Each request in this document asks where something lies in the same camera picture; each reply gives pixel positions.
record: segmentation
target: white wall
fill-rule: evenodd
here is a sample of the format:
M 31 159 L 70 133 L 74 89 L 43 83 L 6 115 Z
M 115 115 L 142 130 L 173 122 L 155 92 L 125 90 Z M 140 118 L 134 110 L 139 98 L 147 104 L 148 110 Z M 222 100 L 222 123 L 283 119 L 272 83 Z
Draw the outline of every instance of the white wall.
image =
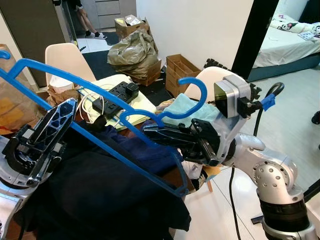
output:
M 307 2 L 308 0 L 279 0 L 274 13 L 285 14 L 298 21 Z
M 136 0 L 159 57 L 182 54 L 202 69 L 213 58 L 231 69 L 253 0 Z
M 19 59 L 22 59 L 22 55 L 7 27 L 7 24 L 1 12 L 0 12 L 0 44 L 6 44 L 8 46 L 8 48 L 10 49 L 16 61 L 18 61 Z M 31 75 L 29 69 L 25 67 L 23 69 L 23 73 L 26 79 L 28 80 L 28 82 L 33 87 L 33 90 L 37 91 L 38 90 L 37 84 L 35 82 L 34 77 Z

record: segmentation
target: shoe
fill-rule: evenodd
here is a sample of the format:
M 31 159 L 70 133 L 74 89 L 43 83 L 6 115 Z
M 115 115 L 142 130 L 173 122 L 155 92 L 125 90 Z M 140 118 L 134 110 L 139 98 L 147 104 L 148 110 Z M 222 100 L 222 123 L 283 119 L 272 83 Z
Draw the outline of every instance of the shoe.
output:
M 317 111 L 314 116 L 311 118 L 311 122 L 314 124 L 319 124 L 320 123 L 320 111 Z
M 90 32 L 90 35 L 84 35 L 85 38 L 94 38 L 95 36 L 93 32 Z
M 95 36 L 95 39 L 107 39 L 107 36 L 103 35 L 101 32 L 99 33 L 99 36 Z

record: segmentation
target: white bedsheet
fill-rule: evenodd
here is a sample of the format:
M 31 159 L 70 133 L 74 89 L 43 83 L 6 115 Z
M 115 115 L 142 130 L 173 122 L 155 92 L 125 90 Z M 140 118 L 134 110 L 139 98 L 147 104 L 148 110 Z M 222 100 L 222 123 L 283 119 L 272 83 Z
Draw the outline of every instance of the white bedsheet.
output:
M 253 68 L 292 63 L 320 52 L 320 39 L 306 41 L 297 33 L 269 27 Z

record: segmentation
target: chair backrest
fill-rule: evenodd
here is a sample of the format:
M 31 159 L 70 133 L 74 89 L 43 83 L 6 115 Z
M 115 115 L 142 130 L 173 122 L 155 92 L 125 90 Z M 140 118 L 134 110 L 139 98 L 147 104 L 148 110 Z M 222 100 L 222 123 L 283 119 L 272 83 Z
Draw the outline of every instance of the chair backrest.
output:
M 64 70 L 89 82 L 96 81 L 85 58 L 73 43 L 49 45 L 45 49 L 45 64 Z M 46 84 L 49 85 L 50 73 L 45 73 Z
M 200 79 L 206 86 L 208 95 L 206 98 L 206 102 L 208 101 L 214 101 L 215 100 L 215 90 L 214 90 L 214 83 L 221 81 L 225 76 L 235 74 L 231 71 L 228 71 L 226 69 L 223 69 L 221 67 L 217 66 L 210 66 L 202 70 L 198 76 L 196 76 L 197 79 Z M 190 84 L 189 87 L 184 92 L 185 95 L 187 95 L 189 98 L 192 99 L 200 99 L 200 89 L 194 85 Z

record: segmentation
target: cardboard box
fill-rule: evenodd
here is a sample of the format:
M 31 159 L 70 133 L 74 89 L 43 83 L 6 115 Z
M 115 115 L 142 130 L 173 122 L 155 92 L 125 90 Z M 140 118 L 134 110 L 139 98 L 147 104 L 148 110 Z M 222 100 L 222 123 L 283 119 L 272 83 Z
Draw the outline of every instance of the cardboard box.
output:
M 179 85 L 178 80 L 184 77 L 196 77 L 201 71 L 181 54 L 166 57 L 165 89 L 175 98 L 184 93 L 189 84 Z
M 201 71 L 181 54 L 166 57 L 166 64 L 181 78 L 196 77 Z
M 119 38 L 124 39 L 125 37 L 129 36 L 131 33 L 138 29 L 146 29 L 149 30 L 149 25 L 147 24 L 146 19 L 144 21 L 141 21 L 141 23 L 128 26 L 126 23 L 126 19 L 124 17 L 116 18 L 114 19 L 115 24 L 115 32 L 119 36 Z
M 139 84 L 149 86 L 160 77 L 160 74 L 161 74 L 161 60 L 157 61 L 155 64 L 149 67 L 146 79 L 138 78 L 134 76 L 131 76 L 131 78 L 132 80 L 134 80 Z

